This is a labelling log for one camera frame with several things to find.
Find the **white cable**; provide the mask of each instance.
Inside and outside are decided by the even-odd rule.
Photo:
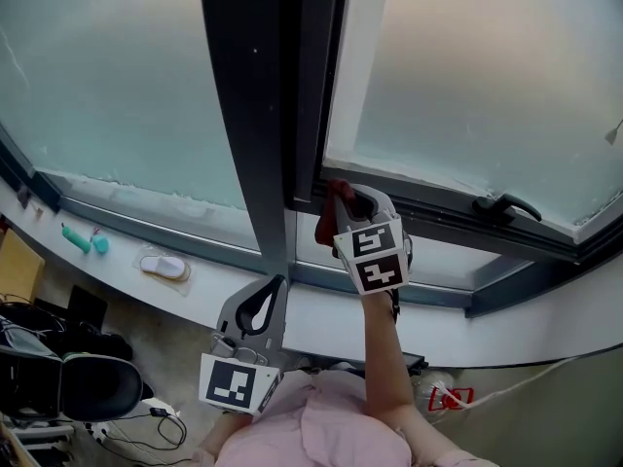
[[[25,327],[22,327],[21,325],[18,325],[18,324],[7,324],[7,325],[3,324],[2,327],[0,328],[0,332],[6,332],[6,331],[24,331],[30,334],[34,334],[36,336],[41,336],[41,337],[45,337],[46,334],[44,333],[49,332],[49,331],[33,331],[31,329],[26,329]]]
[[[437,387],[443,394],[448,396],[450,399],[454,400],[458,405],[461,405],[463,410],[470,410],[470,409],[474,409],[474,408],[482,405],[483,403],[487,403],[488,401],[492,400],[493,398],[496,398],[497,396],[501,396],[503,394],[509,393],[511,391],[514,391],[518,387],[521,387],[521,386],[526,385],[526,384],[528,384],[530,382],[533,382],[534,380],[537,380],[538,378],[543,377],[545,374],[549,374],[553,370],[556,370],[559,367],[562,367],[563,365],[565,365],[565,363],[572,362],[573,360],[576,360],[576,359],[577,359],[577,356],[574,356],[573,358],[568,358],[567,360],[561,360],[560,362],[555,363],[554,365],[551,365],[550,367],[547,367],[543,372],[540,372],[539,374],[536,374],[536,376],[527,378],[526,380],[522,380],[521,382],[518,382],[515,385],[511,385],[510,387],[508,387],[506,389],[502,389],[501,391],[496,391],[496,392],[493,392],[491,394],[488,394],[487,396],[481,398],[480,400],[476,400],[476,401],[473,401],[471,403],[464,403],[464,402],[462,402],[459,398],[457,398],[454,394],[452,394],[446,388],[446,386],[444,385],[444,383],[442,381],[433,382],[433,385],[435,387]]]

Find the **frosted glass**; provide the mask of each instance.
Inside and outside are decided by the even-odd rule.
[[[37,169],[245,209],[201,0],[0,0],[0,32],[0,123]]]
[[[374,33],[364,4],[345,40]],[[332,119],[325,163],[511,193],[573,229],[623,190],[623,141],[604,139],[623,118],[622,22],[623,0],[385,0],[367,91],[365,53],[342,44],[332,117],[357,122]]]

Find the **plug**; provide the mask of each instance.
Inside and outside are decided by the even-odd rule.
[[[169,413],[165,409],[152,408],[149,409],[149,413],[152,416],[169,416]]]
[[[108,434],[110,433],[110,423],[109,422],[98,422],[92,424],[91,430],[89,433],[93,436],[93,438],[98,443],[104,443]]]

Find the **pink sleeve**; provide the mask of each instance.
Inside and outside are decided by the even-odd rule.
[[[457,449],[450,451],[445,455],[442,455],[439,460],[435,462],[435,467],[497,467],[489,460],[481,460],[476,458],[467,451],[461,451]]]

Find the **black cable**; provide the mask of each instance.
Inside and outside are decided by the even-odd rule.
[[[117,453],[113,449],[109,449],[108,447],[104,446],[100,441],[96,441],[96,442],[102,448],[110,451],[114,455],[120,456],[123,460],[127,460],[129,462],[135,462],[137,465],[145,465],[147,467],[160,467],[160,466],[177,465],[178,463],[192,462],[193,461],[192,458],[182,458],[181,460],[176,460],[174,462],[169,462],[169,463],[164,463],[164,462],[163,463],[146,463],[146,462],[141,462],[140,460],[136,460],[136,458],[130,458],[129,456],[121,455],[120,453]]]
[[[14,298],[18,298],[20,300],[24,300],[26,301],[26,303],[22,303],[19,301],[6,301],[8,296],[12,296]],[[65,325],[64,320],[62,320],[61,318],[57,317],[56,315],[50,313],[49,311],[46,311],[45,309],[38,307],[37,305],[34,305],[33,303],[30,302],[30,300],[28,300],[27,298],[23,297],[23,296],[18,296],[17,294],[5,294],[5,293],[0,293],[0,298],[2,298],[4,300],[3,303],[1,303],[1,306],[15,306],[18,307],[20,309],[34,309],[35,311],[39,311],[42,313],[45,313],[46,315],[48,315],[50,318],[52,318],[52,320],[56,323],[56,325],[59,328],[59,331],[61,333],[65,333],[67,331],[67,327]]]
[[[154,447],[153,445],[149,445],[147,443],[144,443],[142,441],[133,441],[133,440],[126,440],[126,439],[122,439],[122,438],[111,438],[110,436],[108,436],[105,432],[104,435],[106,436],[106,438],[108,438],[111,441],[118,441],[120,443],[128,443],[130,445],[142,445],[144,447],[150,448],[150,449],[154,449],[157,451],[175,451],[176,449],[179,449],[184,442],[186,441],[186,437],[188,435],[188,428],[186,427],[186,424],[184,423],[184,421],[178,417],[177,415],[173,415],[171,413],[168,413],[166,410],[164,409],[150,409],[149,413],[145,413],[143,415],[133,415],[133,416],[125,416],[125,417],[121,417],[121,418],[116,418],[114,421],[116,420],[129,420],[131,418],[139,418],[142,416],[159,416],[161,418],[160,422],[158,423],[158,434],[160,434],[160,436],[167,441],[168,443],[170,443],[171,445],[173,445],[173,448],[161,448],[161,447]],[[162,430],[161,427],[163,426],[163,423],[165,422],[165,420],[169,420],[170,422],[172,422],[173,424],[175,424],[175,426],[179,429],[180,432],[180,438],[177,441],[173,441],[171,440]],[[177,465],[178,463],[181,462],[191,462],[193,461],[192,458],[182,458],[181,460],[177,460],[175,462],[170,462],[170,463],[145,463],[145,462],[141,462],[139,460],[133,459],[133,458],[129,458],[127,456],[124,456],[120,453],[117,453],[116,451],[113,451],[112,449],[109,449],[108,447],[104,446],[100,440],[96,440],[97,443],[103,447],[104,449],[107,449],[108,451],[110,451],[111,453],[120,456],[121,458],[125,459],[125,460],[129,460],[130,462],[137,462],[137,464],[140,465],[145,465],[147,467],[155,467],[155,466],[168,466],[168,465]]]
[[[120,418],[115,418],[114,420],[111,420],[111,421],[116,422],[117,420],[130,420],[131,418],[139,418],[141,416],[152,416],[152,415],[150,413],[145,413],[143,415],[122,416]]]
[[[40,337],[46,338],[48,336],[46,332],[51,332],[49,330],[36,331],[33,329],[26,329],[25,327],[22,327],[21,325],[12,322],[8,318],[0,319],[0,332],[7,332],[7,331],[14,331],[14,330],[22,330],[24,332],[37,336],[37,338],[40,338]]]
[[[176,417],[177,420],[179,420],[179,422],[181,423],[181,425],[179,423],[177,423],[175,420],[173,420],[171,417],[173,415],[169,414],[167,416],[164,416],[161,421],[158,423],[158,434],[161,435],[161,437],[167,442],[170,443],[171,445],[173,445],[173,448],[163,448],[163,447],[154,447],[153,445],[150,445],[148,443],[142,442],[142,441],[134,441],[134,440],[125,440],[122,438],[112,438],[108,435],[106,435],[106,437],[111,440],[111,441],[119,441],[121,443],[130,443],[131,445],[142,445],[143,447],[147,447],[150,449],[155,449],[157,451],[175,451],[176,449],[179,449],[184,442],[186,441],[186,436],[188,434],[188,430],[186,429],[186,424],[182,421],[181,418]],[[168,438],[165,433],[163,433],[163,431],[161,430],[161,427],[163,425],[163,423],[165,422],[165,420],[169,420],[171,423],[175,424],[175,426],[179,429],[179,432],[181,433],[181,436],[179,438],[179,440],[177,441],[172,441],[170,438]]]

